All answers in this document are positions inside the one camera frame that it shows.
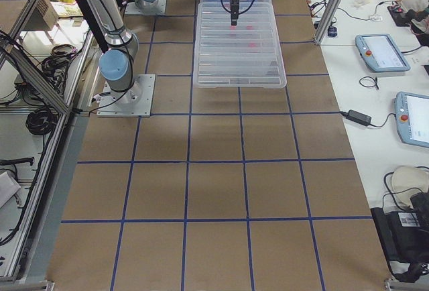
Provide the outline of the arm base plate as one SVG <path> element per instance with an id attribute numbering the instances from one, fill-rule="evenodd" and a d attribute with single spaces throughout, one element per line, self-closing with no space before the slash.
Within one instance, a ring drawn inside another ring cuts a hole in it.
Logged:
<path id="1" fill-rule="evenodd" d="M 125 8 L 125 15 L 128 16 L 156 16 L 166 14 L 167 0 L 156 0 L 147 2 L 143 0 L 129 0 Z"/>
<path id="2" fill-rule="evenodd" d="M 134 85 L 122 97 L 120 93 L 112 92 L 105 82 L 103 93 L 97 99 L 99 117 L 149 117 L 154 96 L 156 76 L 154 74 L 138 74 Z"/>

